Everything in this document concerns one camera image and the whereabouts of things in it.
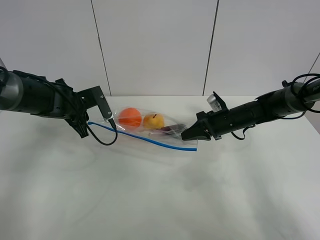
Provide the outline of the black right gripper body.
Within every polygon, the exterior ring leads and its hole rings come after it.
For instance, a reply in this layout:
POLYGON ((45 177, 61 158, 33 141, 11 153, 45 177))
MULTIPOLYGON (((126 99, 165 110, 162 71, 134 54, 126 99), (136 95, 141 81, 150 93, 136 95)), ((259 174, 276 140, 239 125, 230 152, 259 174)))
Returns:
POLYGON ((234 132, 240 122, 240 112, 234 109, 221 113, 204 111, 196 114, 196 139, 209 141, 211 137, 219 139, 222 135, 234 132))

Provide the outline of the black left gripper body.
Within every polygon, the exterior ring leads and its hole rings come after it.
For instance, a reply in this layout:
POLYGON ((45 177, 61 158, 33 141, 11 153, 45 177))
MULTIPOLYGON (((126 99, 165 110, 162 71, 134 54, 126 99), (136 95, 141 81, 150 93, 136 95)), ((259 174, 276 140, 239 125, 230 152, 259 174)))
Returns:
POLYGON ((74 128, 86 128, 89 117, 78 94, 66 84, 63 78, 56 80, 54 86, 62 93, 58 95, 62 97, 67 123, 74 128))

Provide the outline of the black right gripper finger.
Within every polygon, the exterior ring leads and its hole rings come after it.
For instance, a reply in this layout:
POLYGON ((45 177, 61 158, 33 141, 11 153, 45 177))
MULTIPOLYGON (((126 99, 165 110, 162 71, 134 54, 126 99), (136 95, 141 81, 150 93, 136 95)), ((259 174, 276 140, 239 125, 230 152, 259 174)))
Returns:
POLYGON ((192 126, 184 130, 181 134, 182 135, 202 135, 203 134, 202 123, 197 120, 192 126))
POLYGON ((205 131, 187 129, 181 133, 181 138, 183 141, 209 141, 210 135, 205 131))

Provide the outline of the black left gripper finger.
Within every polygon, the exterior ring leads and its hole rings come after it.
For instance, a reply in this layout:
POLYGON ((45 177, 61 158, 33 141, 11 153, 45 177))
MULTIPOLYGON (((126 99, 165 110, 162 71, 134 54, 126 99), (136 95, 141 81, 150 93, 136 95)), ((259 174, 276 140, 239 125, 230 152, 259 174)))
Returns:
POLYGON ((86 122, 82 122, 81 120, 72 122, 72 128, 79 134, 81 138, 89 136, 86 122))

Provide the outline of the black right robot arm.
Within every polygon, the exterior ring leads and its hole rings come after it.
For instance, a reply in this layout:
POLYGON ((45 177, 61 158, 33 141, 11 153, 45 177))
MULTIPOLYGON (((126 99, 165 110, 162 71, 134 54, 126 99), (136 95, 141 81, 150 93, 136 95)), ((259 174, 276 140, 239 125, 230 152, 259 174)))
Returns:
POLYGON ((235 131, 246 132, 256 125, 275 120, 290 120, 292 114, 315 113, 313 106, 320 100, 320 75, 308 73, 293 81, 282 82, 282 88, 229 109, 223 99, 213 92, 207 102, 212 110, 198 112, 197 121, 181 133, 183 141, 221 139, 235 131))

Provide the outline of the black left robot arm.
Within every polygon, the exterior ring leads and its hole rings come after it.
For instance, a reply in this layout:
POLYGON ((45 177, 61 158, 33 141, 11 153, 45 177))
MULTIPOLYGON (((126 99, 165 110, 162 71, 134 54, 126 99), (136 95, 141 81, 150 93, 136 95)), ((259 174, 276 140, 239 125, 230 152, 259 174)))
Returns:
POLYGON ((62 78, 50 82, 44 76, 9 71, 4 67, 0 69, 0 109, 62 119, 81 138, 92 135, 104 146, 114 144, 120 131, 148 138, 149 141, 159 137, 186 140, 183 132, 187 127, 182 123, 170 124, 160 113, 143 115, 138 109, 129 107, 114 114, 100 86, 75 92, 62 78), (98 107, 103 120, 110 124, 110 129, 115 133, 111 142, 102 141, 90 128, 87 111, 93 107, 98 107))

